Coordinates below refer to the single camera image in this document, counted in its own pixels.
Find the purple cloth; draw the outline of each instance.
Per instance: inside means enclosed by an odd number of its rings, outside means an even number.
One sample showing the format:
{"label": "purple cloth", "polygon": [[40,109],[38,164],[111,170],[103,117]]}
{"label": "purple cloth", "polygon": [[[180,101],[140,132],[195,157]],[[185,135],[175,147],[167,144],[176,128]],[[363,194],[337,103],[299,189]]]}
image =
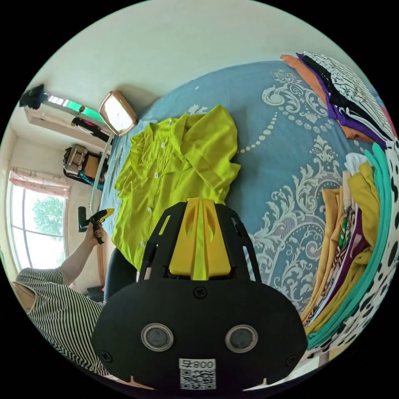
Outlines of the purple cloth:
{"label": "purple cloth", "polygon": [[305,62],[303,62],[304,55],[303,54],[298,54],[296,53],[298,58],[301,60],[301,62],[316,76],[318,82],[320,83],[320,86],[322,87],[325,96],[326,96],[326,102],[327,102],[327,110],[328,110],[328,116],[331,119],[336,119],[338,120],[342,126],[349,127],[351,129],[355,129],[363,134],[365,134],[367,137],[370,137],[370,139],[374,140],[382,149],[385,149],[386,143],[384,140],[382,140],[377,134],[375,134],[369,127],[366,125],[363,125],[361,122],[356,121],[355,119],[350,118],[349,116],[342,114],[338,111],[338,108],[330,104],[330,93],[325,86],[323,80],[319,77],[319,75],[310,67],[308,66]]}
{"label": "purple cloth", "polygon": [[325,304],[324,308],[330,303],[331,299],[337,293],[337,291],[341,288],[341,285],[346,279],[350,266],[352,265],[353,260],[358,256],[361,252],[363,252],[367,247],[369,247],[369,243],[366,241],[363,235],[363,224],[362,224],[362,211],[360,208],[357,210],[355,227],[353,229],[353,234],[350,238],[349,246],[347,249],[347,255],[344,259],[340,274],[337,276],[337,283],[334,289],[331,291],[330,297]]}

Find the mustard yellow cloth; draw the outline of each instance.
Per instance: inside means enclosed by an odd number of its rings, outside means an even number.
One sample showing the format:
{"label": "mustard yellow cloth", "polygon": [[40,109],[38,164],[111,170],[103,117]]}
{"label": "mustard yellow cloth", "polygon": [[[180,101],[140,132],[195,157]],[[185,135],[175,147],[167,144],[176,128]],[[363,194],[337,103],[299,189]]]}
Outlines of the mustard yellow cloth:
{"label": "mustard yellow cloth", "polygon": [[300,316],[303,322],[307,320],[310,312],[315,307],[317,300],[323,293],[323,289],[333,265],[344,218],[343,187],[341,186],[337,189],[324,189],[321,193],[325,204],[325,232],[316,273],[315,286],[310,301]]}
{"label": "mustard yellow cloth", "polygon": [[348,180],[350,193],[362,211],[363,235],[370,247],[355,257],[342,286],[319,316],[305,328],[306,335],[319,330],[337,311],[346,295],[352,290],[364,273],[377,242],[379,227],[379,195],[374,184],[373,169],[368,162],[363,163]]}

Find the hand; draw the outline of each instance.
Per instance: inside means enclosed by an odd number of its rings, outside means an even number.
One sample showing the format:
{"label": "hand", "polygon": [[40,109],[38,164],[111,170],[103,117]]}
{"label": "hand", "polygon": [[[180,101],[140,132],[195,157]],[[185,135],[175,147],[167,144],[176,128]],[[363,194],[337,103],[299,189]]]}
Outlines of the hand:
{"label": "hand", "polygon": [[99,238],[101,238],[103,240],[103,237],[104,237],[103,227],[102,227],[101,224],[99,224],[99,228],[96,231],[94,231],[93,230],[93,225],[90,222],[88,227],[87,227],[85,236],[84,236],[84,241],[88,245],[90,245],[92,247],[95,247],[96,245],[99,244],[99,242],[97,241],[97,237],[99,237]]}

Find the black and white patterned cloth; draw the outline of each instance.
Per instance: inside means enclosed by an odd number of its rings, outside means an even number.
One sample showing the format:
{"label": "black and white patterned cloth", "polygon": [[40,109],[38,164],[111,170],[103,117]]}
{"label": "black and white patterned cloth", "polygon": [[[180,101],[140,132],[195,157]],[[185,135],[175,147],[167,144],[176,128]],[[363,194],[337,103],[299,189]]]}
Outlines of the black and white patterned cloth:
{"label": "black and white patterned cloth", "polygon": [[109,377],[91,345],[91,335],[103,304],[69,288],[59,267],[23,269],[15,282],[35,293],[28,317],[42,336],[73,363]]}
{"label": "black and white patterned cloth", "polygon": [[392,209],[388,242],[377,273],[352,316],[348,317],[327,341],[307,352],[307,358],[347,345],[364,330],[383,301],[399,264],[399,141],[397,139],[387,142],[385,155],[389,167]]}
{"label": "black and white patterned cloth", "polygon": [[383,140],[395,140],[388,119],[384,115],[384,112],[379,106],[377,100],[352,69],[336,59],[327,57],[323,54],[308,51],[304,51],[303,54],[329,72],[331,74],[331,82],[336,90],[348,101],[360,107],[368,116],[370,116],[374,121],[374,124],[370,123],[367,119],[358,115],[356,112],[353,112],[350,107],[338,107],[340,112],[343,112],[351,118],[363,123],[376,134],[381,136]]}

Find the white wall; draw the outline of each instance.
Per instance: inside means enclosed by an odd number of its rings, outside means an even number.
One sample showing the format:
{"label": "white wall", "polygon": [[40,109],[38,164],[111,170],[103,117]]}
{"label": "white wall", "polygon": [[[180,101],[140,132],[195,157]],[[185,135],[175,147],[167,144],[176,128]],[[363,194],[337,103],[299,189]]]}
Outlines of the white wall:
{"label": "white wall", "polygon": [[303,50],[359,67],[300,19],[256,1],[151,0],[82,30],[38,71],[29,87],[97,109],[120,89],[136,111],[203,74]]}
{"label": "white wall", "polygon": [[[18,137],[10,159],[10,167],[22,167],[37,172],[63,175],[62,160],[64,151],[47,147],[40,143]],[[69,252],[81,243],[83,233],[78,232],[78,207],[85,206],[89,212],[92,187],[74,180],[69,180],[71,193],[68,200],[67,240]],[[100,285],[96,251],[90,255],[82,274],[75,281],[76,290],[84,292],[88,287]]]}
{"label": "white wall", "polygon": [[13,280],[17,276],[17,270],[11,255],[10,242],[8,240],[6,222],[6,192],[8,184],[8,173],[10,159],[14,151],[17,137],[10,126],[7,126],[3,139],[0,144],[0,247],[3,252],[5,268],[9,279]]}

